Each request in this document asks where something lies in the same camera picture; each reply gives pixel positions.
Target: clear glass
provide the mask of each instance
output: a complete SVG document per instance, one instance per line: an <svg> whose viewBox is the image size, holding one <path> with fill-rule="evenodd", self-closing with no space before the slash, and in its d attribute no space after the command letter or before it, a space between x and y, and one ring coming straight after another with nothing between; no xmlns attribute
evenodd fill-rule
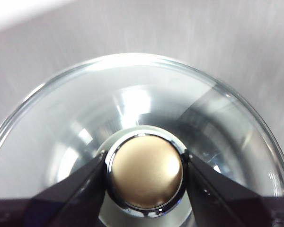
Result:
<svg viewBox="0 0 284 227"><path fill-rule="evenodd" d="M113 133L153 125L216 171L263 196L284 196L284 157L236 92L165 57L109 55L39 86L0 127L0 198L25 198L67 177Z"/></svg>

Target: gold button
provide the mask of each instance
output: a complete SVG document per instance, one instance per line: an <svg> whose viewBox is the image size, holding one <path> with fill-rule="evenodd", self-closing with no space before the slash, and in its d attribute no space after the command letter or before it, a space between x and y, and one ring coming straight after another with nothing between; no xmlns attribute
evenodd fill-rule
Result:
<svg viewBox="0 0 284 227"><path fill-rule="evenodd" d="M138 208L167 203L177 193L183 175L177 150L157 136L135 137L117 151L111 177L119 196Z"/></svg>

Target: white surface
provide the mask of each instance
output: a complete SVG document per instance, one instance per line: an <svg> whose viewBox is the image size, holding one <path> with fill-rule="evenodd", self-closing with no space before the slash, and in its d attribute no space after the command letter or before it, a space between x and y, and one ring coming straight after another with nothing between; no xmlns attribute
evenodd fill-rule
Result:
<svg viewBox="0 0 284 227"><path fill-rule="evenodd" d="M0 30L73 0L0 0Z"/></svg>

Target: glass rim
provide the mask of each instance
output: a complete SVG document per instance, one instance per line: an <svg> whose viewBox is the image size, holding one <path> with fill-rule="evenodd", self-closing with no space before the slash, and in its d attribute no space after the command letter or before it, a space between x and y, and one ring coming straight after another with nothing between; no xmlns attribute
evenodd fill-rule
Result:
<svg viewBox="0 0 284 227"><path fill-rule="evenodd" d="M33 89L29 95L22 101L21 104L17 106L17 108L3 121L3 123L0 125L0 148L7 138L9 132L13 129L15 123L17 120L20 119L20 116L25 113L25 110L27 109L28 106L31 104L37 102L40 98L42 98L43 91L45 91L48 87L54 85L57 81L60 81L61 79L66 79L68 76L71 78L74 78L75 76L72 75L72 72L75 72L79 69L83 69L87 66L91 66L97 62L100 61L105 61L108 58L117 58L120 56L131 56L131 57L140 57L145 59L148 62L155 62L155 63L166 63L167 65L170 65L172 67L178 66L182 69L186 70L191 70L194 72L197 72L204 76L206 79L211 80L215 82L216 84L222 86L225 88L229 93L231 93L236 99L240 101L241 104L252 114L252 116L256 119L256 121L259 123L261 126L262 130L264 133L268 136L269 140L272 142L272 145L274 146L273 148L277 151L277 159L279 163L281 164L281 167L284 170L284 154L272 134L270 128L268 125L265 123L265 121L262 119L262 117L258 114L258 112L252 107L252 105L244 98L242 95L240 95L236 90L234 90L231 86L226 84L224 81L221 81L213 76L210 76L198 69L195 69L191 66L189 66L187 63L183 61L178 61L173 58L161 56L161 55L156 55L156 54L149 54L149 53L117 53L117 54L110 54L110 55L105 55L102 57L97 57L91 60L83 61L81 63L77 63L75 65L72 65L71 67L68 67L65 70L62 70L58 73L56 73L51 79L49 79L47 82L42 83L41 85L37 86L35 89Z"/></svg>

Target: metal ring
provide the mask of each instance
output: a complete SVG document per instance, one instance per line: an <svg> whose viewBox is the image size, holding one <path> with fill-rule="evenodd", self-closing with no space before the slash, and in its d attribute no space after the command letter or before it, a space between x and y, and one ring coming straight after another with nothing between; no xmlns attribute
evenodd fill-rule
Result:
<svg viewBox="0 0 284 227"><path fill-rule="evenodd" d="M112 163L113 163L114 157L116 153L118 152L118 150L120 149L120 147L124 143L126 143L127 141L135 137L149 136L149 135L157 136L159 138L164 139L176 149L176 151L179 154L180 160L182 162L182 177L181 177L180 186L177 192L168 202L158 207L155 207L155 208L145 209L145 208L139 208L139 207L133 206L132 204L125 202L122 198L120 198L120 196L118 196L114 188L114 185L112 183L111 171L112 171ZM170 211L180 202L185 192L185 184L184 184L185 171L184 171L184 165L183 165L184 162L182 158L185 150L186 150L185 145L177 137L175 137L170 132L163 130L161 128L145 125L145 126L134 127L129 131L126 130L126 132L113 143L110 149L108 149L108 154L105 159L105 163L107 166L106 179L107 179L107 184L108 184L108 188L107 188L108 194L124 212L134 215L136 217L155 218L155 217L164 215L165 213Z"/></svg>

